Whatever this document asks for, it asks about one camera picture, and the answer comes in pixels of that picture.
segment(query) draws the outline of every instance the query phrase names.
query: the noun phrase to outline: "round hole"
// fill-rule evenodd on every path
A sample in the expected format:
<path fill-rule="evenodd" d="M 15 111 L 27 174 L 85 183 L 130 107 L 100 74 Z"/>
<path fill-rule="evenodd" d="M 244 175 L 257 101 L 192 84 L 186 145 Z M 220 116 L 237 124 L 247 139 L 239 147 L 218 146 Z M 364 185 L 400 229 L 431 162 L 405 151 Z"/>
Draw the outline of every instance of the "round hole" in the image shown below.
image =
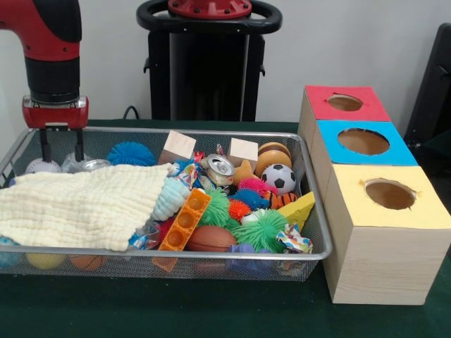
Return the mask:
<path fill-rule="evenodd" d="M 188 205 L 193 210 L 199 210 L 204 204 L 199 199 L 190 199 Z"/>
<path fill-rule="evenodd" d="M 348 129 L 338 135 L 338 141 L 351 151 L 365 155 L 379 155 L 390 148 L 388 140 L 371 130 Z"/>
<path fill-rule="evenodd" d="M 373 201 L 385 208 L 402 210 L 415 203 L 415 193 L 396 181 L 372 180 L 366 183 L 365 190 Z"/>
<path fill-rule="evenodd" d="M 339 111 L 358 111 L 364 105 L 357 97 L 342 94 L 332 95 L 327 102 Z"/>
<path fill-rule="evenodd" d="M 182 213 L 178 216 L 178 224 L 181 227 L 192 227 L 194 217 L 190 213 Z"/>
<path fill-rule="evenodd" d="M 183 234 L 180 231 L 172 231 L 168 235 L 168 243 L 171 246 L 180 246 L 183 243 Z"/>

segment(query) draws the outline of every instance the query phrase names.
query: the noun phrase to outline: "yellow cheese-shaped block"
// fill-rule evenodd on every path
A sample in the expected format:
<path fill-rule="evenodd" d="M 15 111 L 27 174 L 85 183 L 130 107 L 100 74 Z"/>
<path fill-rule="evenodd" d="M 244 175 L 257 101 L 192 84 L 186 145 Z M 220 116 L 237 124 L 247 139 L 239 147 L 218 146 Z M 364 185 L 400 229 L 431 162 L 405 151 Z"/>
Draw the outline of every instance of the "yellow cheese-shaped block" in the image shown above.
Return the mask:
<path fill-rule="evenodd" d="M 299 230 L 302 230 L 314 205 L 315 196 L 313 195 L 313 192 L 309 192 L 307 195 L 300 197 L 297 201 L 278 209 L 278 211 L 287 218 L 291 225 L 297 223 L 299 225 Z"/>

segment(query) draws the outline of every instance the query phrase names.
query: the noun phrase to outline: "stacked wooden box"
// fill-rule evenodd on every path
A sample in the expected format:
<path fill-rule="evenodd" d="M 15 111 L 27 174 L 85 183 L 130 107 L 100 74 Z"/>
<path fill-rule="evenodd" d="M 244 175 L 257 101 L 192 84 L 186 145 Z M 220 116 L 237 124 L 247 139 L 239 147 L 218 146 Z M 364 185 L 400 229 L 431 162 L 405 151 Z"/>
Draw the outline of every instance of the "stacked wooden box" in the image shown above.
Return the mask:
<path fill-rule="evenodd" d="M 299 134 L 333 238 L 333 302 L 423 304 L 451 217 L 372 88 L 306 87 Z"/>

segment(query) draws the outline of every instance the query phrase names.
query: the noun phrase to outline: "white wall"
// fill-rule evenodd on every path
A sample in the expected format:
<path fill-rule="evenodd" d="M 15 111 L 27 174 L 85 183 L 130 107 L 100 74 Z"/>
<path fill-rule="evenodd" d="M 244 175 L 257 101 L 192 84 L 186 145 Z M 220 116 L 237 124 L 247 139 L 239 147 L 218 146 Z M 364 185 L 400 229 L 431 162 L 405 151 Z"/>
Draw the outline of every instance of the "white wall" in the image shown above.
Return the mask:
<path fill-rule="evenodd" d="M 119 118 L 128 104 L 150 116 L 142 73 L 147 32 L 135 20 L 144 0 L 80 0 L 81 92 L 91 118 Z M 283 12 L 281 31 L 266 36 L 266 77 L 257 120 L 297 122 L 302 88 L 370 85 L 404 132 L 438 26 L 449 0 L 267 0 Z M 25 127 L 27 94 L 20 43 L 0 32 L 0 157 Z"/>

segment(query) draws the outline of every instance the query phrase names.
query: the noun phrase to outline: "red box lid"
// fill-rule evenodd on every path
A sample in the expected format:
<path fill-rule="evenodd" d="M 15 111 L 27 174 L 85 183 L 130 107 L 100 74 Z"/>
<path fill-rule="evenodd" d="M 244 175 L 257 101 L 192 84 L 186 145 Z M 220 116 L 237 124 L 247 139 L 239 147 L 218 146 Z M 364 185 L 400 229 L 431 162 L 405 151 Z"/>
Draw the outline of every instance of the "red box lid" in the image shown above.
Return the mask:
<path fill-rule="evenodd" d="M 306 86 L 317 120 L 391 121 L 371 87 Z"/>

